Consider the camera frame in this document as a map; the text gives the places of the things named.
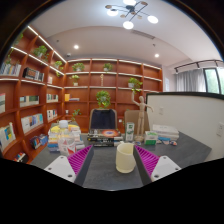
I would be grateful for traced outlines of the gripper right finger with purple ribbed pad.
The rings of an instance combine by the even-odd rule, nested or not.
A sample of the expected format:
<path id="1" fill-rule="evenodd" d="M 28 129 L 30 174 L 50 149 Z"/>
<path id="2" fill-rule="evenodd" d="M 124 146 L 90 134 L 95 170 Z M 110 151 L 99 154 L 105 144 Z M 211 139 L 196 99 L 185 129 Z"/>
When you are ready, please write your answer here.
<path id="1" fill-rule="evenodd" d="M 137 145 L 134 146 L 133 155 L 144 185 L 180 170 L 168 156 L 157 156 Z"/>

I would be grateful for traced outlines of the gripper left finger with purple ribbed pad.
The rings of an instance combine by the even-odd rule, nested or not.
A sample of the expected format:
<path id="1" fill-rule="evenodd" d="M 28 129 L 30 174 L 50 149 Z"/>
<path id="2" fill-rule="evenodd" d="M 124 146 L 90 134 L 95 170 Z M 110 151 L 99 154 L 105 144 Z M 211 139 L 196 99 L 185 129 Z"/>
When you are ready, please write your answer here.
<path id="1" fill-rule="evenodd" d="M 60 155 L 45 171 L 82 186 L 93 155 L 94 148 L 89 145 L 68 157 Z"/>

